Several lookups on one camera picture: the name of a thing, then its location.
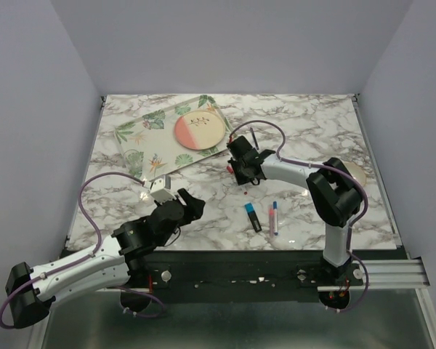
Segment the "black marker blue tip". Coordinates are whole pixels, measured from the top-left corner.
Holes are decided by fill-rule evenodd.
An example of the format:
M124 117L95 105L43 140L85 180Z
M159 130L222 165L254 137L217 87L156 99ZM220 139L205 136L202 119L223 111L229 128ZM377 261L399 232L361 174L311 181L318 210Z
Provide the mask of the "black marker blue tip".
M251 226L254 229L254 231L256 233L261 232L262 227L261 227L261 224L259 222L259 219L257 217L257 214L255 212L255 209L254 209L252 203L247 203L247 204L245 204L244 207L245 207L246 214L248 215L249 221L250 221Z

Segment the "white pen blue tip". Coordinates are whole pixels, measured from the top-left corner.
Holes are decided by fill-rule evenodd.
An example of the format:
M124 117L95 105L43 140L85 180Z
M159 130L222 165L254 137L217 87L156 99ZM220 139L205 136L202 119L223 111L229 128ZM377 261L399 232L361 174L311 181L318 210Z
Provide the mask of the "white pen blue tip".
M274 236L278 236L278 203L277 201L274 201L272 203L272 226L273 226L273 234Z

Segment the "pink pen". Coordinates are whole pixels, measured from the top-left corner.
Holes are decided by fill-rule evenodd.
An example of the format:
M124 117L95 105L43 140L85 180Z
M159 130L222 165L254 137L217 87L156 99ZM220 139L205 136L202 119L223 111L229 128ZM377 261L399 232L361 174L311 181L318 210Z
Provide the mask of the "pink pen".
M270 229L270 235L274 236L276 233L276 229L275 229L275 209L273 205L270 205L269 207L269 229Z

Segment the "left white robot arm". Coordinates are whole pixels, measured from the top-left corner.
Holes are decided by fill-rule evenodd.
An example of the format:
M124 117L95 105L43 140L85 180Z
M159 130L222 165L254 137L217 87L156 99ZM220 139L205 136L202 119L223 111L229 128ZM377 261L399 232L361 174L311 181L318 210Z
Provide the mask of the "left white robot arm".
M151 214L124 223L93 247L44 265L14 265L2 306L11 313L9 329L36 324L49 315L52 306L79 294L125 284L141 286L147 276L145 256L166 246L181 227L199 220L204 207L204 200L181 188L158 202Z

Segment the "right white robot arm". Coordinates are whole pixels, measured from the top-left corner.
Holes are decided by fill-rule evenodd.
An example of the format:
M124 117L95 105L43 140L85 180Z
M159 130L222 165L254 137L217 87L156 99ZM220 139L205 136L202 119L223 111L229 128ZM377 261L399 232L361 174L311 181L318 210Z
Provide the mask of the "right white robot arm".
M320 266L321 279L330 285L346 276L345 264L351 259L352 226L368 209L368 197L344 163L331 158L324 163L286 159L280 151L257 150L240 136L227 144L228 161L239 185L259 185L278 180L308 190L315 210L325 223L326 240Z

